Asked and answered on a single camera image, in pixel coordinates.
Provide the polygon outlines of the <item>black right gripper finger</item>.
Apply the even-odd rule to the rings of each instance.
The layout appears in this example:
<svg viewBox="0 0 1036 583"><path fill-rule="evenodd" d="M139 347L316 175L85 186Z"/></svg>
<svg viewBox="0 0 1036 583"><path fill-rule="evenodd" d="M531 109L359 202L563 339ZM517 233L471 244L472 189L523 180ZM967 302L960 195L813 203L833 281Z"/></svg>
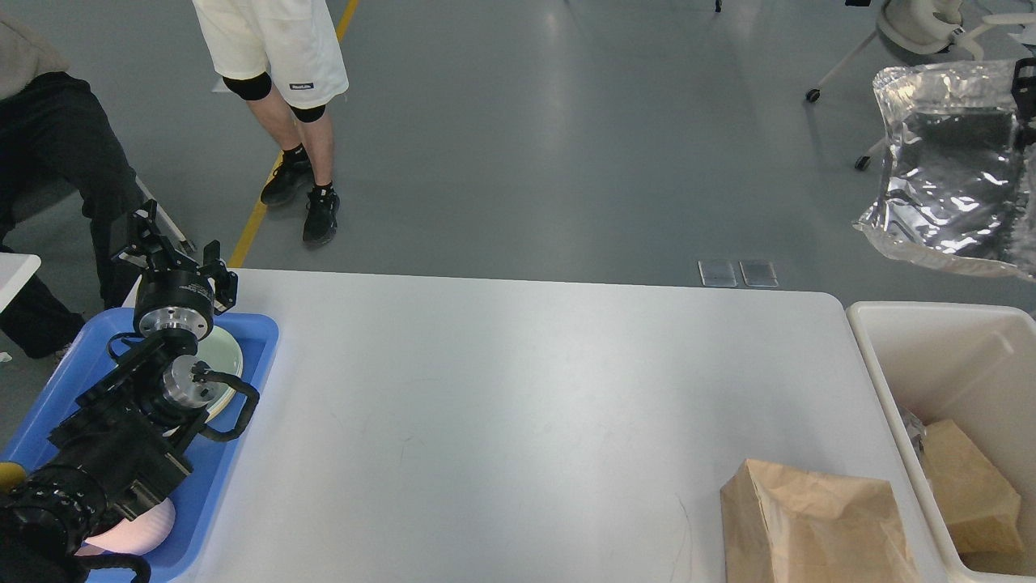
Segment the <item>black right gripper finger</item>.
<svg viewBox="0 0 1036 583"><path fill-rule="evenodd" d="M1021 126L1015 143L1021 149L1032 147L1035 143L1035 59L1021 58L1015 62L1011 96Z"/></svg>

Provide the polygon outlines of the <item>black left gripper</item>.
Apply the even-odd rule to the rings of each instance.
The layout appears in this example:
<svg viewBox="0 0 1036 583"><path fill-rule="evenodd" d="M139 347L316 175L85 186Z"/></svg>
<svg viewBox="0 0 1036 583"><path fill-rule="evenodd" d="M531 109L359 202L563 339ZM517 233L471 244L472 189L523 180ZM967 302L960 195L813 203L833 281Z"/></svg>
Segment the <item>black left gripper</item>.
<svg viewBox="0 0 1036 583"><path fill-rule="evenodd" d="M134 331L186 330L197 340L210 336L214 315L236 307L238 276L222 259L221 243L202 250L202 265L175 247L159 226L157 202L144 202L112 230L112 262L139 270Z"/></svg>

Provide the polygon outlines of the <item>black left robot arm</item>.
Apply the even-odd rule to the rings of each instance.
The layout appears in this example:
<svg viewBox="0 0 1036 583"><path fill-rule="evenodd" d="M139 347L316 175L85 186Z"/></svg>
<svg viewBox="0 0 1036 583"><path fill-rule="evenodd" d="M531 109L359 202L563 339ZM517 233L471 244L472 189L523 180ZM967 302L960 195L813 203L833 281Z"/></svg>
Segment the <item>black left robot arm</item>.
<svg viewBox="0 0 1036 583"><path fill-rule="evenodd" d="M192 440L240 438L258 406L251 384L197 357L215 315L236 305L236 273L215 240L202 262L173 247L156 211L149 200L127 215L115 255L142 271L134 301L139 343L49 433L55 457L2 495L4 582L85 582L100 569L130 569L134 581L148 582L151 565L140 555L81 556L82 543L166 501L193 472Z"/></svg>

